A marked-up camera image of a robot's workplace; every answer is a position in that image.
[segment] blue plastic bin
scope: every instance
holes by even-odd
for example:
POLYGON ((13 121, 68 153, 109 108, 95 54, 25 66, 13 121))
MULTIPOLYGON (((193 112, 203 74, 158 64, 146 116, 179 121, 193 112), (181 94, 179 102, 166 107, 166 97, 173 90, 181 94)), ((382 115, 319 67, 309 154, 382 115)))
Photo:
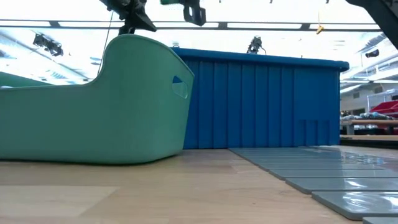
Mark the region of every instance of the blue plastic bin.
POLYGON ((339 144, 347 62, 174 51, 195 74, 185 149, 339 144))

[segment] window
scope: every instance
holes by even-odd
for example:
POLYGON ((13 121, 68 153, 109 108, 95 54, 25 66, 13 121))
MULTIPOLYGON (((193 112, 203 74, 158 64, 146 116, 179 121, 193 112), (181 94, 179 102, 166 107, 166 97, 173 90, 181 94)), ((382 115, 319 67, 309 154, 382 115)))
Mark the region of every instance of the window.
POLYGON ((375 89, 373 89, 373 92, 376 94, 376 93, 382 93, 383 92, 383 87, 382 86, 379 86, 379 87, 376 87, 375 89))
POLYGON ((365 108, 353 110, 353 115, 359 116, 361 113, 365 113, 365 108))
POLYGON ((354 94, 353 94, 353 96, 354 96, 354 99, 357 99, 357 98, 359 98, 359 92, 357 92, 357 93, 354 93, 354 94))

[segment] ceiling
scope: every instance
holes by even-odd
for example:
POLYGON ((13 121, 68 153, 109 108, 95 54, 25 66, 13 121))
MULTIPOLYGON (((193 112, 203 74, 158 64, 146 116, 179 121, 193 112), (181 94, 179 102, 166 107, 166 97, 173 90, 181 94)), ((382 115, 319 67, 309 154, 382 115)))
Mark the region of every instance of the ceiling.
MULTIPOLYGON (((350 62, 352 67, 362 66, 360 56, 356 52, 363 49, 370 39, 381 34, 380 32, 355 31, 364 26, 372 26, 370 29, 378 28, 377 25, 372 25, 374 21, 364 9, 352 6, 345 0, 330 0, 329 4, 325 4, 324 0, 273 0, 272 4, 265 0, 250 0, 250 4, 242 4, 242 1, 235 0, 221 0, 221 3, 217 0, 202 0, 201 5, 206 8, 209 22, 207 27, 211 27, 212 23, 216 22, 273 22, 275 24, 272 26, 281 27, 286 26, 284 23, 308 23, 316 29, 320 22, 326 24, 325 28, 331 29, 348 26, 351 32, 328 31, 316 35, 315 31, 211 30, 206 29, 206 26, 202 30, 191 30, 186 29, 186 25, 184 25, 185 29, 178 29, 181 26, 179 23, 174 27, 177 29, 160 29, 157 32, 137 30, 136 34, 150 37, 169 46, 178 42, 184 48, 242 53, 246 52, 251 39, 259 35, 268 55, 344 60, 350 62)), ((154 22, 169 22, 169 24, 183 22, 180 5, 161 6, 159 0, 148 0, 146 11, 154 22)), ((108 12, 106 6, 99 0, 35 0, 25 1, 24 4, 8 1, 6 7, 0 8, 0 39, 7 40, 0 41, 0 50, 6 50, 10 55, 18 54, 15 55, 16 58, 29 58, 32 55, 44 57, 57 66, 60 65, 59 68, 54 69, 57 75, 52 75, 53 78, 66 77, 76 80, 69 83, 84 83, 79 80, 95 78, 99 69, 96 63, 98 60, 95 59, 102 57, 106 44, 118 34, 117 29, 108 30, 109 26, 117 28, 121 25, 116 14, 113 18, 111 17, 112 13, 108 12), (18 26, 18 22, 26 24, 27 21, 30 23, 32 21, 60 21, 58 23, 61 26, 68 22, 79 22, 73 23, 75 29, 44 28, 44 25, 37 27, 32 25, 29 28, 18 26), (98 22, 94 29, 94 27, 90 28, 85 21, 98 22), (32 45, 36 33, 45 34, 61 43, 65 52, 64 56, 51 57, 47 52, 32 45), (27 50, 17 51, 17 47, 27 50)), ((10 63, 14 64, 14 68, 39 66, 31 60, 11 62, 8 60, 8 64, 10 63)), ((46 67, 52 66, 51 63, 46 63, 46 67)), ((32 70, 36 71, 31 72, 30 75, 33 77, 42 72, 41 69, 32 70)))

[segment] blue storage bin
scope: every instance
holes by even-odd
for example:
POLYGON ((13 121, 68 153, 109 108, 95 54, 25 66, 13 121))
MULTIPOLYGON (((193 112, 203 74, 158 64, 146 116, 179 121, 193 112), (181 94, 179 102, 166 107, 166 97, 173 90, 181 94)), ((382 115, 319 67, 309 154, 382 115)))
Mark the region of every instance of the blue storage bin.
POLYGON ((347 62, 174 51, 195 74, 185 149, 339 144, 347 62))

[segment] wall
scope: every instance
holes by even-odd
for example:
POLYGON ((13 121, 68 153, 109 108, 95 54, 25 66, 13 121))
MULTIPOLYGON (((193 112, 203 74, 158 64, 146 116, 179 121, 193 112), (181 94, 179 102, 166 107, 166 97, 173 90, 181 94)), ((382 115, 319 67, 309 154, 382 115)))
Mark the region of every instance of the wall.
MULTIPOLYGON (((354 90, 349 93, 346 93, 344 95, 341 95, 340 98, 340 110, 345 110, 345 111, 351 111, 351 110, 356 110, 356 109, 361 109, 365 108, 366 112, 368 112, 368 101, 366 96, 368 95, 373 95, 374 94, 374 89, 380 85, 373 84, 373 85, 367 85, 359 90, 354 90), (359 98, 354 99, 353 94, 359 92, 359 98)), ((398 84, 382 84, 383 91, 390 90, 393 88, 398 89, 398 84)), ((383 96, 378 96, 378 97, 372 97, 370 99, 370 106, 377 106, 378 104, 382 103, 384 101, 383 96)))
POLYGON ((45 85, 51 85, 51 84, 32 80, 30 78, 24 78, 17 75, 11 75, 8 73, 0 72, 0 86, 27 87, 27 86, 45 86, 45 85))

